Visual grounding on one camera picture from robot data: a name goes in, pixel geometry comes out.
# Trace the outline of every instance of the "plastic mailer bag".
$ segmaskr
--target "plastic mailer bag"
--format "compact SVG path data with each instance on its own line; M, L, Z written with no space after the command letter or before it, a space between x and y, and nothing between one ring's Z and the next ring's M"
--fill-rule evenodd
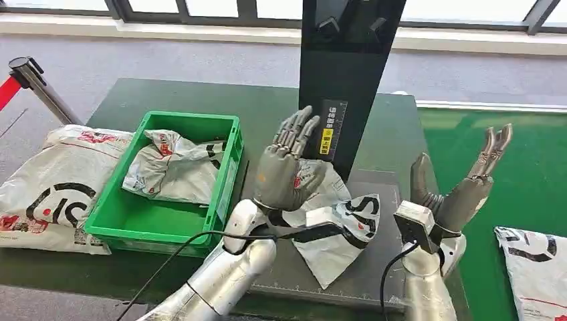
M0 247L110 254L82 229L132 134L67 125L0 187Z
M283 219L291 226L334 222L343 227L345 235L334 235L294 245L309 269L326 289L358 257L375 236L380 219L378 194L351 200L350 193L331 163L302 160L299 185L311 177L315 166L324 163L326 176L316 192L294 212L284 212Z
M567 321L567 239L495 227L520 321Z
M171 130L145 130L152 145L142 148L122 188L159 201L208 205L226 142L195 144Z

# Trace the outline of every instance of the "floor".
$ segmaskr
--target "floor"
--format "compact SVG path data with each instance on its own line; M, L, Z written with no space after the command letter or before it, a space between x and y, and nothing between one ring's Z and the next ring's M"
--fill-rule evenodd
M60 96L87 120L121 77L298 87L300 49L282 45L0 35L0 75L7 62L33 55ZM566 58L392 52L379 91L419 100L564 104ZM40 148L60 123L29 90L0 112L0 182ZM33 297L34 309L29 309ZM114 300L0 286L6 320L110 320ZM137 307L139 315L147 307Z

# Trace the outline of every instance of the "black stand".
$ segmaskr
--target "black stand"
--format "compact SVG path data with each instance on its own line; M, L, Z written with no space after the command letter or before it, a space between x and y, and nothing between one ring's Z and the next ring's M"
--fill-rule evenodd
M304 0L299 108L311 105L322 118L304 156L332 162L345 181L404 6L405 0Z

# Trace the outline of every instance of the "dark green table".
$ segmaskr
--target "dark green table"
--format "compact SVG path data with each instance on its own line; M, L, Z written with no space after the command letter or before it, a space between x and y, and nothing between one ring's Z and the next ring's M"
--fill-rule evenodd
M242 164L249 161L250 173L255 171L260 152L273 138L274 129L297 109L297 101L298 91L293 88L120 79L87 125L133 131L149 110L236 115L241 120L245 145ZM402 197L407 199L410 165L422 151L427 151L427 145L414 98L379 94L353 168L396 172ZM237 181L244 181L243 197L248 197L252 181L245 179L244 168L240 167ZM429 176L429 182L436 187L433 172ZM114 251L113 255L104 257L0 249L0 284L127 300L164 258L159 254L133 251ZM147 302L163 300L199 264L199 260L189 257L176 258L142 299ZM447 284L459 320L470 320L459 272L455 272ZM244 297L235 312L284 320L381 319L372 311L255 294Z

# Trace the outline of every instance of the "robotic arm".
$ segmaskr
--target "robotic arm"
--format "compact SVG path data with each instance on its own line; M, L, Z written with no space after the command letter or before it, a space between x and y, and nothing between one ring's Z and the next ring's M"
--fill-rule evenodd
M318 116L308 120L311 112L308 106L282 122L261 156L253 199L238 202L225 228L233 235L274 238L247 241L224 236L179 290L138 321L220 320L272 265L276 238L307 242L343 233L331 222L299 227L281 223L282 210L299 209L324 178L321 167L302 188L295 186L299 158L319 122ZM511 137L509 124L496 135L489 128L473 169L445 196L432 194L426 188L425 169L430 165L426 154L412 166L412 203L404 201L395 213L402 237L408 242L405 250L411 249L402 260L410 302L407 320L456 320L443 277L464 252L461 230L486 201L493 183L490 174Z
M254 280L275 259L275 238L305 241L341 233L335 224L297 228L279 226L281 211L295 211L323 181L325 168L302 188L295 188L299 159L319 117L308 120L311 106L284 121L273 143L263 152L255 178L254 198L235 206L225 232L233 235L274 235L274 239L246 241L224 236L202 266L164 302L138 321L212 321L230 313Z
M405 241L402 258L406 273L407 320L456 320L443 283L465 252L461 231L486 202L494 166L512 139L512 125L494 134L485 132L485 145L469 174L448 195L428 192L425 170L431 166L422 154L411 167L411 202L403 201L394 217Z

